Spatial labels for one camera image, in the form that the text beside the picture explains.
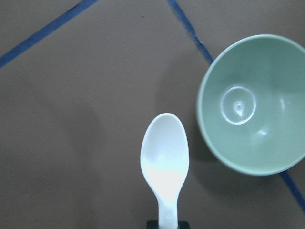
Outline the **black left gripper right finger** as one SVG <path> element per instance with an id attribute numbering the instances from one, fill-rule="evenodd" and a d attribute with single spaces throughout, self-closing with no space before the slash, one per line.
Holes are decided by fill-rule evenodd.
<path id="1" fill-rule="evenodd" d="M 190 225 L 187 221 L 179 221 L 178 229 L 190 229 Z"/>

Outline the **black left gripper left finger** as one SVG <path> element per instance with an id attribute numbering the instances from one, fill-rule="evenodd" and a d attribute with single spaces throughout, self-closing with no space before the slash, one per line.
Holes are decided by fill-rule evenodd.
<path id="1" fill-rule="evenodd" d="M 157 220 L 149 220 L 146 223 L 147 229 L 158 229 L 158 221 Z"/>

